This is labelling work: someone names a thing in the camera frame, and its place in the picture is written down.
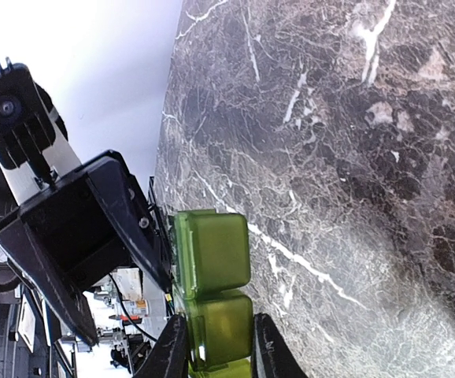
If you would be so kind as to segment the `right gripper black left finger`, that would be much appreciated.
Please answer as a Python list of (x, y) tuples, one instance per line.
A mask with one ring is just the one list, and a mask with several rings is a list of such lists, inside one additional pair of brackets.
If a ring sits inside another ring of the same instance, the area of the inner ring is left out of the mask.
[(150, 354), (133, 374), (134, 378), (188, 377), (188, 333), (186, 319), (173, 315)]

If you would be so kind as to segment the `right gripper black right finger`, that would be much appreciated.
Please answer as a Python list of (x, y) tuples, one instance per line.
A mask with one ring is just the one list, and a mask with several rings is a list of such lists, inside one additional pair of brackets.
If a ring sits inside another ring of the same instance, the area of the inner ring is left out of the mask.
[(306, 378), (273, 319), (266, 313), (254, 316), (252, 377)]

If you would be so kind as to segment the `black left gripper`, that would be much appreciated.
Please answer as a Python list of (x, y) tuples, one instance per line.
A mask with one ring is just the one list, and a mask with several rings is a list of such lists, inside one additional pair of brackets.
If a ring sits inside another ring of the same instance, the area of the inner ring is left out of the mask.
[(107, 150), (0, 222), (0, 247), (87, 345), (98, 333), (83, 295), (127, 260), (172, 288), (172, 251), (157, 205), (122, 155)]

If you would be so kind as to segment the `green pill organizer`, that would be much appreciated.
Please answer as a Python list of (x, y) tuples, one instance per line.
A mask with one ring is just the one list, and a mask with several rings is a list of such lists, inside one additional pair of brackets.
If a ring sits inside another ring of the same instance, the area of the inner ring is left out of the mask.
[(186, 210), (173, 217), (176, 311), (185, 317), (192, 372), (226, 368), (250, 356), (253, 303), (249, 230), (239, 213)]

